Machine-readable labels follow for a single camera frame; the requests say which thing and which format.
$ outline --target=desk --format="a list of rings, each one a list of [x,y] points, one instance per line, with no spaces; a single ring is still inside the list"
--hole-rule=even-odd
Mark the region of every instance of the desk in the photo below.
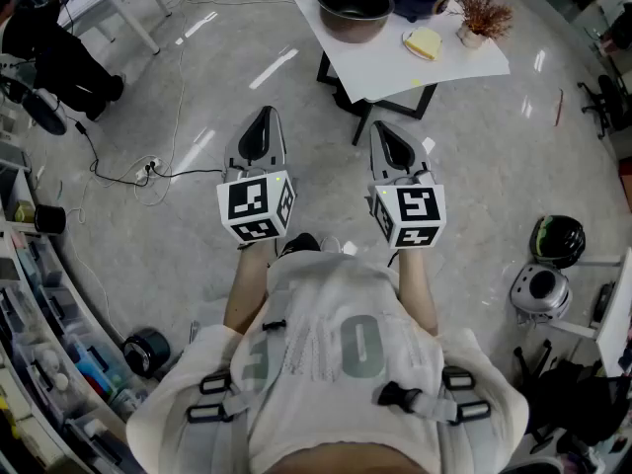
[[[620,268],[601,324],[597,329],[560,320],[550,321],[547,325],[586,339],[593,339],[599,349],[606,375],[617,377],[623,373],[619,359],[627,345],[632,314],[632,249],[627,248],[622,257],[584,258],[579,259],[576,265]]]
[[[57,23],[60,27],[68,29],[72,22],[77,22],[81,18],[87,17],[88,14],[92,13],[97,7],[99,7],[102,3],[109,1],[114,7],[115,11],[120,14],[120,16],[125,20],[125,22],[130,25],[133,30],[140,36],[140,38],[147,44],[147,46],[152,50],[154,54],[160,52],[160,47],[158,44],[149,36],[149,34],[145,31],[144,28],[138,23],[138,20],[133,17],[133,15],[127,10],[125,5],[121,0],[69,0],[66,4],[66,9],[61,9],[61,13],[59,13],[59,19]],[[162,9],[165,13],[165,16],[171,16],[171,11],[167,9],[167,6],[163,3],[162,0],[155,0],[158,4],[158,7]],[[96,25],[96,28],[104,34],[110,41],[113,39],[109,37],[109,34],[99,25]]]
[[[294,1],[324,50],[317,79],[327,84],[334,82],[327,75],[331,61],[351,102],[368,101],[355,132],[354,145],[375,105],[421,119],[436,83],[510,73],[507,59],[492,40],[486,40],[476,50],[461,43],[456,31],[462,18],[448,14],[448,11],[459,9],[454,0],[450,1],[448,11],[416,24],[392,14],[377,37],[366,43],[346,43],[330,36],[320,20],[318,0]],[[435,30],[443,39],[437,61],[419,58],[403,44],[403,34],[420,26]],[[424,91],[415,109],[382,100],[418,87],[424,87]]]

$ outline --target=dried flower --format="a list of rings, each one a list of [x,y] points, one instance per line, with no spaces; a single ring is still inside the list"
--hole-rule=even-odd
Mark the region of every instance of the dried flower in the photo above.
[[[494,0],[456,0],[462,11],[454,12],[463,16],[463,23],[472,32],[488,39],[499,39],[509,31],[512,8]]]

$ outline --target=polished concrete floor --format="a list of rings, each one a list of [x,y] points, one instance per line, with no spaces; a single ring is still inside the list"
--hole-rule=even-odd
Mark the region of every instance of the polished concrete floor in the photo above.
[[[370,180],[367,136],[352,147],[357,118],[336,107],[332,88],[316,82],[321,48],[297,8],[290,3],[169,1],[174,13],[164,19],[152,0],[127,0],[161,45],[155,56],[118,17],[106,22],[115,42],[94,30],[82,37],[110,71],[126,73],[129,85],[102,120],[86,123],[100,172],[117,177],[146,154],[169,160],[182,56],[186,89],[174,168],[185,159],[187,168],[221,166],[224,146],[242,119],[272,105],[280,114],[289,168],[297,180],[289,235],[333,234],[343,243],[352,241],[361,258],[386,264],[392,252],[363,198]],[[594,84],[594,79],[546,19],[520,0],[505,1],[513,6],[513,29],[499,46],[511,75],[439,85],[421,121],[382,110],[373,116],[436,142],[431,158],[446,187],[447,226],[427,255],[441,327],[472,328],[494,363],[509,374],[515,370],[511,351],[518,344],[526,345],[528,353],[544,337],[560,353],[575,345],[572,337],[546,327],[519,327],[507,301],[514,276],[528,259],[535,221],[545,213],[575,216],[587,231],[587,254],[612,254],[629,244],[631,217],[616,167],[596,139],[595,122],[580,112],[585,100],[576,83]],[[175,44],[183,30],[211,11],[217,12],[215,19],[184,44]],[[286,48],[298,53],[259,88],[250,89]],[[560,90],[564,104],[556,127]],[[414,91],[395,100],[412,105],[418,97]],[[188,341],[192,320],[221,320],[221,308],[212,303],[227,295],[238,251],[220,224],[219,174],[182,177],[164,201],[144,206],[131,187],[101,188],[94,181],[86,186],[92,152],[76,130],[61,137],[35,130],[27,147],[34,170],[45,160],[40,201],[78,207],[85,188],[85,223],[79,223],[78,211],[72,212],[70,232],[60,246],[102,317],[107,316],[103,293],[77,261],[69,236],[79,258],[103,283],[112,322],[124,335],[150,325],[177,352]],[[165,188],[167,181],[160,180],[137,194],[149,203]],[[613,275],[576,269],[569,274],[575,292],[569,317],[588,324],[598,287]]]

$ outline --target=strap buckle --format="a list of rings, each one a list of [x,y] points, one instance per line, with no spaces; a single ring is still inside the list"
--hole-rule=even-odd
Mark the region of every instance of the strap buckle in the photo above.
[[[214,393],[223,393],[230,389],[232,379],[230,378],[230,370],[222,370],[214,374],[208,375],[199,383],[199,393],[202,395],[213,395]]]
[[[187,409],[187,421],[189,423],[213,423],[232,422],[233,417],[228,416],[221,404],[208,404],[205,406],[190,406]]]
[[[285,320],[271,321],[270,323],[264,323],[261,329],[266,332],[267,330],[278,330],[279,328],[285,328],[287,322]]]
[[[471,390],[476,386],[472,374],[460,367],[449,366],[443,369],[441,374],[443,385],[450,391]]]
[[[456,408],[456,420],[450,422],[451,425],[461,425],[466,422],[484,420],[492,416],[492,408],[489,402],[479,400],[478,402],[468,402],[459,404]]]
[[[405,413],[414,413],[413,403],[417,396],[422,393],[419,388],[407,390],[402,388],[395,381],[390,381],[377,398],[378,406],[399,406]]]

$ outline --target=potted plant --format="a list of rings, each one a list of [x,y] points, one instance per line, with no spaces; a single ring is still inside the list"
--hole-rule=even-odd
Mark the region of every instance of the potted plant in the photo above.
[[[478,49],[486,39],[498,39],[509,31],[512,9],[495,0],[456,0],[463,16],[463,24],[456,34],[463,44]]]

